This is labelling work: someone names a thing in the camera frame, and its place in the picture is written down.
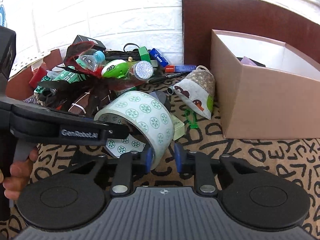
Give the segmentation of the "person's left hand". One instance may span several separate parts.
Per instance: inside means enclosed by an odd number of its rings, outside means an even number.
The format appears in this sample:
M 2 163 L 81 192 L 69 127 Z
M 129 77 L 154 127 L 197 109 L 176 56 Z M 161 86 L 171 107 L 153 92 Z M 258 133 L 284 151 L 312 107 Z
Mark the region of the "person's left hand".
M 34 147 L 26 161 L 18 161 L 11 165 L 9 177 L 1 175 L 1 184 L 3 185 L 6 198 L 18 200 L 22 190 L 28 184 L 33 165 L 38 157 L 38 149 Z

